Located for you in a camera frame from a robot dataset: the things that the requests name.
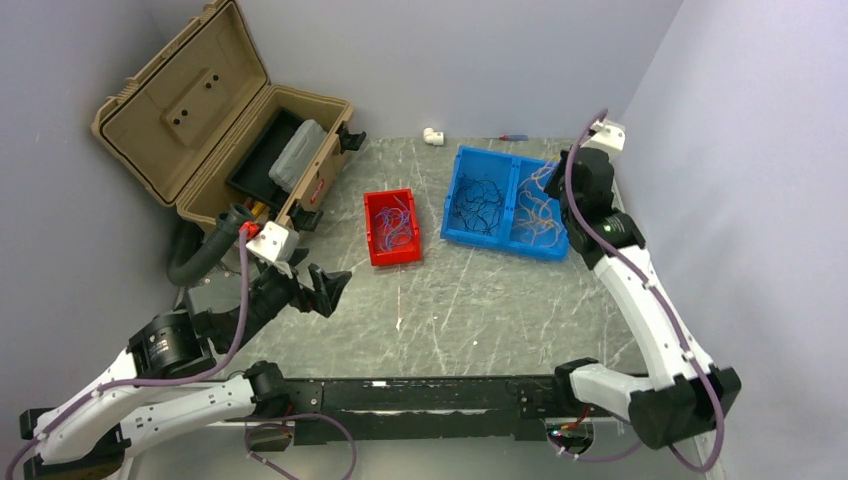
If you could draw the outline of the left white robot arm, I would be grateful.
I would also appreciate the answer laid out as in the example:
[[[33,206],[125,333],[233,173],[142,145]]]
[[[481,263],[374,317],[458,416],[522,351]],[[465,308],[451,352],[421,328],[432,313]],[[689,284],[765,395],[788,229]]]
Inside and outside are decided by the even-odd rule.
[[[312,286],[272,267],[216,272],[134,334],[115,361],[71,400],[20,417],[25,444],[6,477],[103,479],[164,440],[229,419],[293,413],[298,396],[280,368],[259,361],[219,383],[222,370],[285,308],[330,316],[348,271],[308,268]]]

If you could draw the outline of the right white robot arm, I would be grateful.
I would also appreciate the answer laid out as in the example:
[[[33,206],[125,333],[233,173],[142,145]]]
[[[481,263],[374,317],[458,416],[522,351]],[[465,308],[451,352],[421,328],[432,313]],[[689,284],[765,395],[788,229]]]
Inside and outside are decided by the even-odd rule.
[[[559,200],[572,248],[608,289],[634,335],[644,376],[611,370],[592,358],[556,367],[551,401],[574,415],[588,404],[627,420],[653,450],[706,433],[732,408],[737,372],[719,368],[694,340],[665,295],[645,239],[613,205],[614,168],[592,147],[564,150],[544,191]]]

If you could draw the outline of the white pipe elbow fitting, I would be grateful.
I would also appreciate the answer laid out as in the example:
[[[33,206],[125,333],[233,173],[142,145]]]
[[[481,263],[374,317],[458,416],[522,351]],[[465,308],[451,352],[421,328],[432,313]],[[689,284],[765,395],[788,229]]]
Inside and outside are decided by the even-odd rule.
[[[431,146],[443,146],[445,143],[445,135],[442,131],[437,131],[427,127],[422,132],[423,141]]]

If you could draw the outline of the red blue screwdriver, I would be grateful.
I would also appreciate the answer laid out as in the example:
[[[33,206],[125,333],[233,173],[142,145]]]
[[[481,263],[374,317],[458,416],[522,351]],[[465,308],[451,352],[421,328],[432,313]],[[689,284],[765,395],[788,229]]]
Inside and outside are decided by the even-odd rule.
[[[529,137],[527,135],[524,135],[524,134],[508,134],[508,135],[501,135],[501,136],[498,136],[496,138],[498,140],[504,141],[504,142],[522,142],[522,141],[527,141],[529,139]]]

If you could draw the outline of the red plastic bin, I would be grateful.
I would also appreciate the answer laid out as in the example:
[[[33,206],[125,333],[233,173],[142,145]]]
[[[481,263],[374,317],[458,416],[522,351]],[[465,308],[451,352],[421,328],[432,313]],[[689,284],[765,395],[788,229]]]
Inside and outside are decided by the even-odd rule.
[[[363,202],[371,265],[386,267],[419,261],[421,233],[412,190],[367,192]]]

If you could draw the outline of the blue plastic bin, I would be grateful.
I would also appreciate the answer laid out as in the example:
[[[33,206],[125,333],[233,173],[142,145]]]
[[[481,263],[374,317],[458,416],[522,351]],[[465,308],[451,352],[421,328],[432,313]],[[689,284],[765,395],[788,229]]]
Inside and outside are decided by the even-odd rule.
[[[457,244],[562,261],[569,250],[560,203],[544,193],[557,163],[461,146],[440,237]]]

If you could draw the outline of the grey plastic case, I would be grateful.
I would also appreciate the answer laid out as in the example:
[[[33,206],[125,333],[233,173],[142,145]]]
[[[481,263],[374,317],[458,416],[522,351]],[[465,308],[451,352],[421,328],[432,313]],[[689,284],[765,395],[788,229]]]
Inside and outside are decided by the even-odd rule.
[[[293,192],[325,137],[326,131],[316,120],[304,121],[270,167],[268,175],[273,183]]]

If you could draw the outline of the black toolbox tray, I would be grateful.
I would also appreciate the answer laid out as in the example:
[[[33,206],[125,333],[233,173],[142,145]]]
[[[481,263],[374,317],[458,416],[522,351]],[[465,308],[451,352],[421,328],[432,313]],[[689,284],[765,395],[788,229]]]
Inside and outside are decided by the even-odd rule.
[[[230,172],[227,185],[272,210],[280,211],[290,191],[277,185],[269,172],[303,122],[302,117],[290,110],[277,110]]]

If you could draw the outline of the tan plastic toolbox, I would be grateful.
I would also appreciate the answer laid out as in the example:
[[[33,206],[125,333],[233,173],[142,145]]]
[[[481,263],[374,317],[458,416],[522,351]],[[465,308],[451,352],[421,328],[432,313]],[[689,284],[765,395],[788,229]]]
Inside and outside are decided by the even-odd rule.
[[[214,1],[98,109],[93,135],[162,205],[210,231],[251,199],[226,180],[265,124],[285,108],[316,120],[325,140],[272,220],[312,231],[321,203],[364,135],[350,102],[271,82],[239,4]]]

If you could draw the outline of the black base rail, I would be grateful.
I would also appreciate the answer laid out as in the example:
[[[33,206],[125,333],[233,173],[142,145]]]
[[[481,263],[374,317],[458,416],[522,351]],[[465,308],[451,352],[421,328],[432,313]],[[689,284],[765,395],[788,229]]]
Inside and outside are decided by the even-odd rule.
[[[543,441],[607,413],[566,404],[550,375],[285,379],[246,374],[250,418],[282,418],[297,446],[357,441],[509,437]]]

